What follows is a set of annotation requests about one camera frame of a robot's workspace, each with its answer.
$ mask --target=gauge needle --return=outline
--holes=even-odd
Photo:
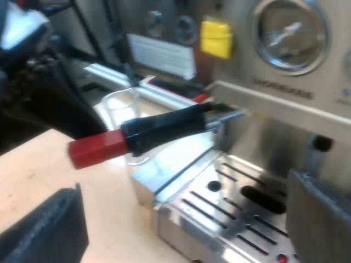
[[[270,44],[269,47],[278,45],[284,38],[293,36],[302,28],[302,22],[295,22],[290,26],[286,26],[283,29],[283,33],[278,35]]]

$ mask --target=tool with red tip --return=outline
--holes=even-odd
[[[107,131],[69,143],[68,153],[76,169],[133,153],[140,156],[152,148],[189,135],[217,129],[222,123],[244,115],[242,111],[222,111],[211,102],[179,111],[123,122],[120,129]]]

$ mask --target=gauge bezel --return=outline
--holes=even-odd
[[[314,60],[311,62],[302,63],[300,65],[291,65],[271,56],[264,48],[262,48],[261,40],[259,39],[258,30],[262,13],[267,6],[278,1],[282,0],[263,0],[255,7],[251,25],[252,42],[254,48],[261,59],[268,65],[272,66],[276,71],[278,71],[278,73],[290,76],[306,74],[320,66],[327,57],[330,40],[329,29],[327,28],[325,16],[323,15],[322,11],[312,3],[308,3],[304,0],[283,0],[285,2],[293,3],[310,13],[315,21],[315,24],[317,25],[317,35],[323,36],[323,38],[319,39],[321,42],[319,55]]]

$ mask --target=pressure gauge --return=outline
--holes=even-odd
[[[253,13],[252,34],[260,57],[286,75],[315,69],[327,54],[325,19],[311,1],[261,1]]]

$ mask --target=red cap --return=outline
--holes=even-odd
[[[128,152],[128,145],[120,129],[72,141],[68,146],[68,154],[76,169],[98,164]]]

